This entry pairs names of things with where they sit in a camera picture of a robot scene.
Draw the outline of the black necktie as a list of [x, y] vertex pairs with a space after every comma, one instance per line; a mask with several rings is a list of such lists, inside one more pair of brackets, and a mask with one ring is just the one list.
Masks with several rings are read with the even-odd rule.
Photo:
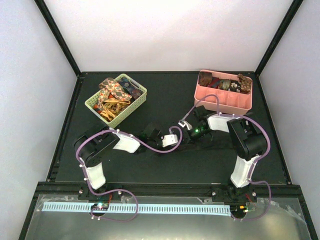
[[231, 140], [213, 140], [213, 141], [199, 141], [188, 144], [181, 144], [176, 151], [198, 151], [198, 150], [219, 150], [219, 149], [233, 149], [234, 145]]

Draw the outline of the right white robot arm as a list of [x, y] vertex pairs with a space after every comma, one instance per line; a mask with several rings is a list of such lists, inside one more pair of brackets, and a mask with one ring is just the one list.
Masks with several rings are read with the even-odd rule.
[[199, 125], [192, 127], [186, 121], [188, 112], [178, 124], [187, 129], [188, 137], [195, 141], [213, 131], [228, 133], [236, 152], [234, 170], [230, 176], [233, 183], [228, 187], [228, 198], [234, 202], [240, 201], [245, 195], [244, 187], [252, 183], [252, 175], [259, 160], [268, 155], [271, 143], [266, 131], [247, 115], [213, 113], [203, 115], [198, 113]]

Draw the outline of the rolled red tie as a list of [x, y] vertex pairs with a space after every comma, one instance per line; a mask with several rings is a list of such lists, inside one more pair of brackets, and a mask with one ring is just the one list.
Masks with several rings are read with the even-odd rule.
[[221, 79], [219, 77], [213, 77], [207, 87], [212, 89], [219, 89], [220, 82]]

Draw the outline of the navy patterned necktie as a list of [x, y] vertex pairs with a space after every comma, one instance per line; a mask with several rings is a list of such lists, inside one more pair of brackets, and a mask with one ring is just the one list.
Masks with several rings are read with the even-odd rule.
[[138, 99], [143, 94], [143, 91], [138, 88], [137, 85], [132, 83], [127, 77], [121, 77], [117, 82], [128, 94], [134, 98], [134, 100]]

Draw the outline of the rolled olive tie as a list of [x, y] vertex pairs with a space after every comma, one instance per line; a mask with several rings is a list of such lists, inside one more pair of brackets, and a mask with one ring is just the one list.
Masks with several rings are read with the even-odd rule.
[[221, 79], [218, 85], [218, 89], [228, 91], [232, 81], [230, 79]]

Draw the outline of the pink divided organizer box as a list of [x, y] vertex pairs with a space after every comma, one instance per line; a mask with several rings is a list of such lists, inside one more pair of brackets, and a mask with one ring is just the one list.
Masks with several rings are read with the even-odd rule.
[[[212, 77], [239, 82], [239, 73], [230, 74], [206, 69], [202, 69], [199, 72], [209, 72], [212, 73]], [[244, 94], [241, 92], [232, 92], [229, 90], [200, 86], [198, 74], [194, 93], [194, 102], [199, 103], [200, 106], [204, 106], [205, 109], [210, 111], [218, 111], [225, 114], [244, 115], [252, 108], [252, 95], [253, 81], [250, 94]]]

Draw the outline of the yellow necktie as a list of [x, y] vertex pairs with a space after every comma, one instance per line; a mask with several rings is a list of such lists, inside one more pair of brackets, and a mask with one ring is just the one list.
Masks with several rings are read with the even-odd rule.
[[108, 122], [114, 120], [123, 110], [131, 104], [130, 100], [109, 98], [101, 104], [100, 115]]

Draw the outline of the rolled dark floral tie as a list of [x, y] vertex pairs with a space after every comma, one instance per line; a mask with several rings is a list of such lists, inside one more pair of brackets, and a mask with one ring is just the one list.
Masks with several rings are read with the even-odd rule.
[[228, 90], [231, 92], [240, 93], [242, 84], [239, 81], [231, 80]]

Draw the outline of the rolled brown dotted tie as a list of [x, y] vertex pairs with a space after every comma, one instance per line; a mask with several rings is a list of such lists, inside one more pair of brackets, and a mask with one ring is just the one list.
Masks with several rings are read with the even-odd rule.
[[240, 92], [243, 94], [250, 94], [252, 88], [252, 80], [240, 73], [237, 77], [240, 83]]

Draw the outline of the floral orange necktie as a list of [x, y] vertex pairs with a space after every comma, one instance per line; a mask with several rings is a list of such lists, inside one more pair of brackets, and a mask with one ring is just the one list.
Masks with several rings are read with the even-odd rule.
[[97, 107], [100, 109], [101, 104], [108, 99], [117, 99], [122, 101], [131, 101], [132, 96], [120, 86], [113, 78], [108, 77], [99, 84]]

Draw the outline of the green plastic basket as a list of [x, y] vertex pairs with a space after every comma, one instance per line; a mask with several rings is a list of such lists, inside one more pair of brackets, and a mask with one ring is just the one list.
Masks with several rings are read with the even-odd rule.
[[108, 77], [85, 106], [111, 128], [118, 126], [147, 99], [147, 89], [125, 73]]

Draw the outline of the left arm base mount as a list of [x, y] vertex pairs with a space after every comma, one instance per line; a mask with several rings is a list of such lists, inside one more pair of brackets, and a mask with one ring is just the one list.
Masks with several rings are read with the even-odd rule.
[[[95, 193], [93, 194], [87, 184], [82, 184], [78, 193], [78, 199], [79, 200], [86, 200], [89, 202], [95, 202], [95, 201], [102, 201], [107, 202], [109, 199], [113, 201], [119, 201], [122, 197], [121, 192], [123, 189], [123, 186], [118, 183], [105, 183], [102, 187], [98, 189], [93, 189], [92, 191]], [[105, 192], [116, 190], [115, 192], [111, 192], [108, 194], [103, 194]]]

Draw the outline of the black aluminium front rail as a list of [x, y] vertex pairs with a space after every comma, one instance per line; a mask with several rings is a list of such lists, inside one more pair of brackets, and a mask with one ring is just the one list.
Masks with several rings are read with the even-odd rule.
[[[35, 195], [40, 194], [67, 194], [78, 195], [84, 182], [39, 182]], [[117, 183], [122, 185], [122, 191], [127, 190], [135, 196], [158, 196], [158, 197], [212, 197], [212, 185], [222, 184], [160, 184], [160, 183]], [[269, 196], [266, 184], [250, 185], [253, 194], [257, 198]]]

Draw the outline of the right black frame post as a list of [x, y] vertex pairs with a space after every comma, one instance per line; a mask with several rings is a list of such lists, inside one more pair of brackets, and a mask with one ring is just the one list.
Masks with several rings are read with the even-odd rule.
[[285, 32], [287, 31], [288, 27], [290, 26], [292, 20], [294, 19], [296, 13], [298, 12], [300, 6], [304, 0], [293, 0], [290, 4], [287, 12], [285, 13], [277, 31], [275, 32], [270, 44], [268, 45], [261, 61], [259, 62], [256, 70], [255, 75], [259, 77], [263, 72], [264, 68], [266, 67], [268, 61], [270, 60], [271, 56], [273, 55], [275, 49], [277, 48], [278, 44], [280, 43], [282, 37], [284, 36]]

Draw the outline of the black frame post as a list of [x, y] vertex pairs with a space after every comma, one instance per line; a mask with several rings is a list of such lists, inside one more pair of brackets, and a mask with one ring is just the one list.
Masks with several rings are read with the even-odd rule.
[[36, 6], [38, 7], [40, 13], [42, 14], [45, 22], [47, 23], [49, 29], [51, 30], [55, 40], [57, 41], [59, 47], [61, 48], [65, 58], [67, 59], [69, 65], [71, 66], [73, 72], [77, 77], [81, 75], [81, 70], [78, 67], [75, 58], [73, 57], [58, 25], [56, 24], [54, 17], [52, 16], [47, 4], [44, 0], [34, 0]]
[[270, 44], [268, 45], [261, 61], [259, 62], [256, 70], [255, 75], [259, 77], [263, 72], [264, 68], [266, 67], [268, 61], [270, 60], [271, 56], [273, 55], [275, 49], [277, 48], [278, 44], [280, 43], [282, 37], [284, 36], [285, 32], [287, 31], [288, 27], [290, 26], [292, 20], [294, 19], [296, 13], [298, 12], [300, 6], [304, 0], [293, 0], [290, 4], [287, 12], [285, 13], [277, 31], [275, 32]]

